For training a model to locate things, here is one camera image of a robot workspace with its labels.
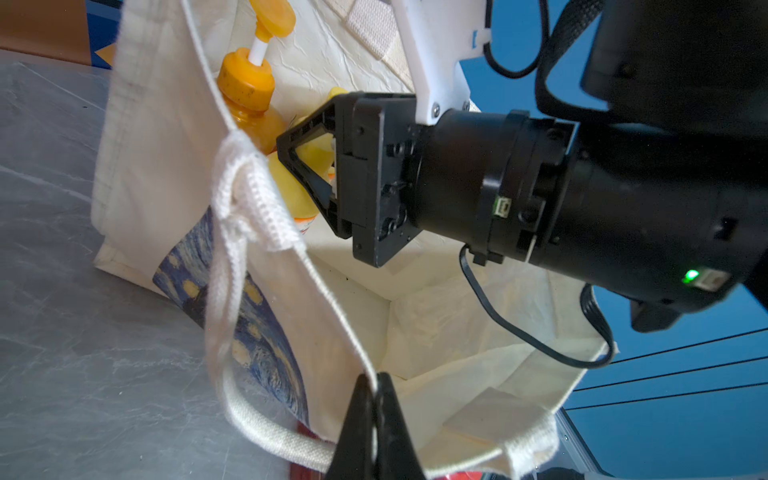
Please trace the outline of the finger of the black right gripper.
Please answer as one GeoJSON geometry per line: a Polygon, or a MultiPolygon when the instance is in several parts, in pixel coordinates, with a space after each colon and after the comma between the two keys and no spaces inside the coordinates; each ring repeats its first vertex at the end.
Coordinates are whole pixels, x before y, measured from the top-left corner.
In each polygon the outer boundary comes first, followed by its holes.
{"type": "Polygon", "coordinates": [[[325,220],[332,233],[342,239],[351,237],[351,223],[341,218],[335,177],[331,181],[324,180],[299,158],[296,149],[322,134],[331,134],[334,137],[335,170],[335,137],[341,132],[343,115],[348,112],[350,101],[349,95],[328,96],[317,110],[294,120],[289,129],[278,137],[276,150],[279,161],[305,188],[318,208],[316,219],[325,220]]]}

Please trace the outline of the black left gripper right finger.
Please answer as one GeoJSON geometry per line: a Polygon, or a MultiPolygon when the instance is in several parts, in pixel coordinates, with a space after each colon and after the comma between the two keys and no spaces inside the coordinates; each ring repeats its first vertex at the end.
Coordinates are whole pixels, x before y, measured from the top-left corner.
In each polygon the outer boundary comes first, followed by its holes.
{"type": "Polygon", "coordinates": [[[425,480],[390,375],[378,373],[377,385],[374,396],[374,478],[425,480]]]}

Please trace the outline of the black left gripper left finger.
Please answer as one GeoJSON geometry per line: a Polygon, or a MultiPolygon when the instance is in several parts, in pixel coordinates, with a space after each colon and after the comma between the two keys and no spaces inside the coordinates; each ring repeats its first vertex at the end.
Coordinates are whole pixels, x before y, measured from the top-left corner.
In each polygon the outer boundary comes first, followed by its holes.
{"type": "Polygon", "coordinates": [[[375,395],[368,377],[356,380],[326,480],[373,480],[376,478],[374,438],[375,395]]]}

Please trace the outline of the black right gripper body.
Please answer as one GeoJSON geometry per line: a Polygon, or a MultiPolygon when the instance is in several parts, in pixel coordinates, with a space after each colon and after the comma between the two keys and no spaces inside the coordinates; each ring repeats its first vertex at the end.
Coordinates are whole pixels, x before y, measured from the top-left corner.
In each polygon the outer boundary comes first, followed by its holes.
{"type": "Polygon", "coordinates": [[[352,241],[353,257],[379,268],[418,229],[405,206],[415,146],[416,98],[352,93],[333,101],[336,193],[333,232],[352,241]]]}

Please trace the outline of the starry night canvas tote bag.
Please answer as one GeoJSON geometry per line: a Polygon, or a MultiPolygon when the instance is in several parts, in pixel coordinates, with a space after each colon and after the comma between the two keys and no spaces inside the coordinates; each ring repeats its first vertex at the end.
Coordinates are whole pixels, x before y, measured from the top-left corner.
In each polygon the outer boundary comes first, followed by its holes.
{"type": "Polygon", "coordinates": [[[98,152],[97,263],[201,320],[224,413],[247,439],[326,471],[356,380],[392,376],[424,475],[518,479],[549,461],[582,377],[515,338],[463,278],[458,242],[418,236],[392,266],[302,234],[217,86],[250,47],[249,1],[127,1],[98,152]]]}

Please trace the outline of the large orange dish soap bottle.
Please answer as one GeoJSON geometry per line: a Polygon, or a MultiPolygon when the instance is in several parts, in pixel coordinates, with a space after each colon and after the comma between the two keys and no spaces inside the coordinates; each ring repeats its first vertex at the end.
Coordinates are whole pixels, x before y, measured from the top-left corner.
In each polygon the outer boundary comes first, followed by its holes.
{"type": "Polygon", "coordinates": [[[258,0],[250,5],[255,13],[251,46],[224,57],[217,86],[236,126],[268,155],[275,150],[286,123],[271,105],[276,81],[266,52],[270,40],[293,32],[296,16],[286,0],[258,0]]]}

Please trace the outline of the orange bottle yellow cap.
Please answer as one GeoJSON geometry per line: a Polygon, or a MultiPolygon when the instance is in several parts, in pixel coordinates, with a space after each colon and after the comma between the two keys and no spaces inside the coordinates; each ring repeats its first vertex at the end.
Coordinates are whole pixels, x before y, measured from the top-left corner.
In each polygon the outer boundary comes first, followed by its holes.
{"type": "Polygon", "coordinates": [[[297,153],[317,174],[329,177],[335,161],[334,137],[322,134],[299,146],[297,153]]]}
{"type": "MultiPolygon", "coordinates": [[[[304,163],[324,180],[331,181],[335,177],[333,167],[334,154],[331,150],[303,145],[296,149],[296,153],[304,163]]],[[[305,188],[279,161],[276,151],[269,154],[267,159],[269,171],[282,199],[290,215],[293,217],[297,228],[304,234],[319,215],[319,210],[305,188]]]]}

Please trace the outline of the dark red soap bottle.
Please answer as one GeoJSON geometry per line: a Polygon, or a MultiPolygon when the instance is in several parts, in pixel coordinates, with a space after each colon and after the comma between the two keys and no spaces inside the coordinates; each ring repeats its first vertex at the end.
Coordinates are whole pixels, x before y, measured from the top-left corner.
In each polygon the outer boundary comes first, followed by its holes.
{"type": "Polygon", "coordinates": [[[456,472],[453,474],[439,477],[436,480],[494,480],[493,473],[484,472],[456,472]]]}

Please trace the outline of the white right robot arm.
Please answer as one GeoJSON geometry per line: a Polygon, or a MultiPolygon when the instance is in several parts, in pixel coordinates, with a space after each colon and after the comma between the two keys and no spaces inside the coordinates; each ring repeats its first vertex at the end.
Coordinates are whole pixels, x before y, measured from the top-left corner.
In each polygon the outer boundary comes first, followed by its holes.
{"type": "Polygon", "coordinates": [[[639,332],[737,285],[765,302],[766,3],[567,3],[541,22],[536,119],[469,108],[492,9],[394,2],[414,93],[340,95],[278,138],[354,257],[429,231],[621,295],[639,332]]]}

